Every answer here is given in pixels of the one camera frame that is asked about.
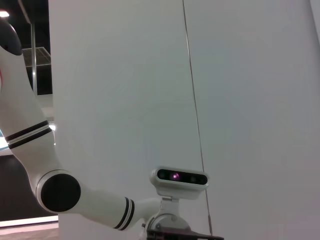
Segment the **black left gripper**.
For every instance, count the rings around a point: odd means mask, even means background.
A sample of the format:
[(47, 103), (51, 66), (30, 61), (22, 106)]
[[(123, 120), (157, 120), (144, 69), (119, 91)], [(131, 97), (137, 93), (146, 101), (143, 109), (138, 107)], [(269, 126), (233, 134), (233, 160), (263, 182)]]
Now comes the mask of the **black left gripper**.
[(147, 240), (224, 240), (223, 237), (205, 235), (189, 230), (166, 228), (165, 230), (147, 230)]

